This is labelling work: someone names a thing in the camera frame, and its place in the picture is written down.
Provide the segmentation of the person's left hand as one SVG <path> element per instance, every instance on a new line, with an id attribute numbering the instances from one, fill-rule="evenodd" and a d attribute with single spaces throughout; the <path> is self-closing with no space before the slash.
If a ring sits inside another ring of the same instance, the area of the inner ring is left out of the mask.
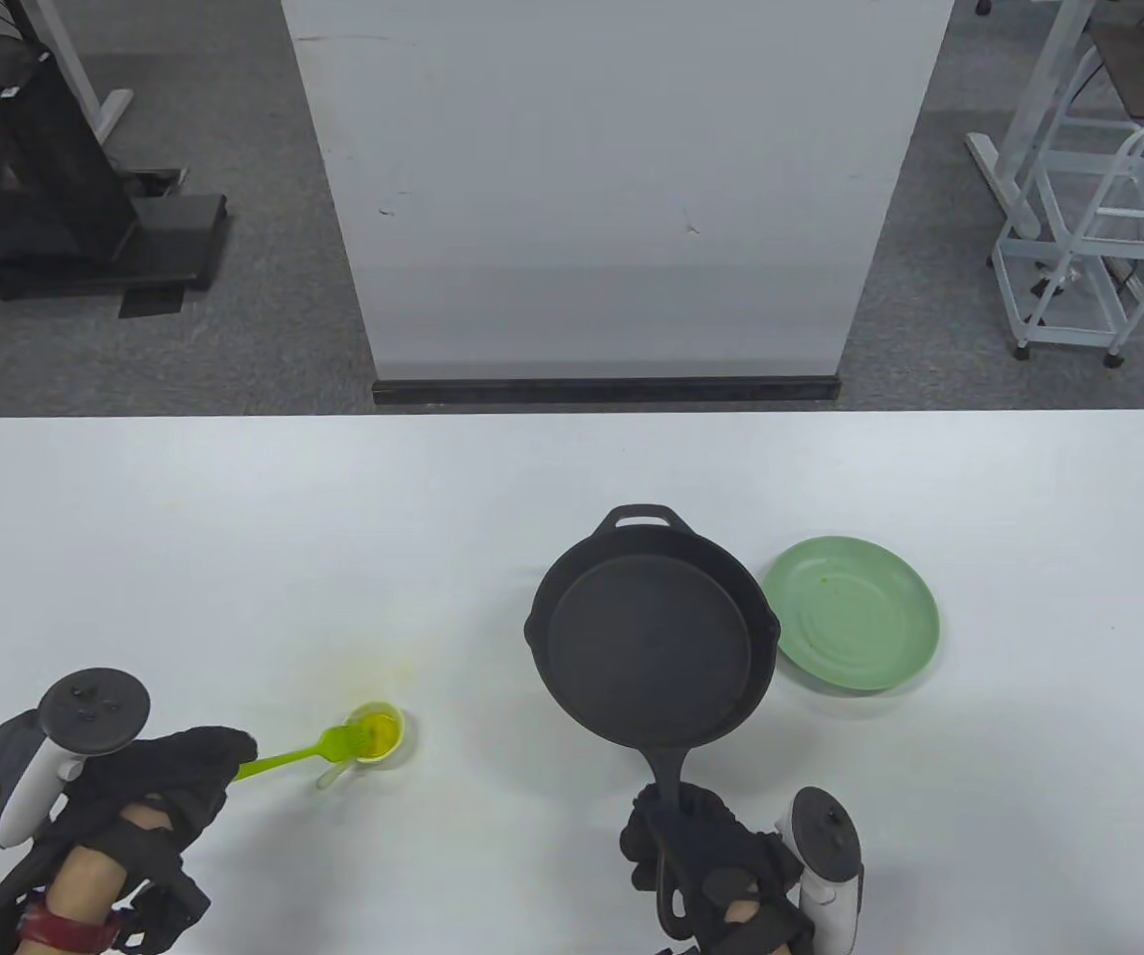
<path id="1" fill-rule="evenodd" d="M 182 854 L 221 813 L 239 770 L 257 758 L 257 741 L 243 729 L 200 726 L 138 738 L 86 761 L 76 782 L 67 783 L 66 806 L 46 836 L 76 846 L 138 805 L 170 819 L 166 838 Z"/>

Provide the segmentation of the person's right hand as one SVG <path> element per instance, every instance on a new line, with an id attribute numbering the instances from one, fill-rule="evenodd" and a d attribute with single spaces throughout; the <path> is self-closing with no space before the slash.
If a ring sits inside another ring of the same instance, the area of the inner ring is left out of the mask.
<path id="1" fill-rule="evenodd" d="M 730 905 L 705 896 L 713 872 L 746 873 L 766 899 L 786 896 L 803 873 L 778 834 L 749 831 L 716 793 L 696 783 L 680 783 L 676 807 L 664 805 L 658 786 L 649 783 L 633 799 L 619 850 L 633 866 L 633 888 L 665 904 L 681 896 L 684 938 L 714 928 Z"/>

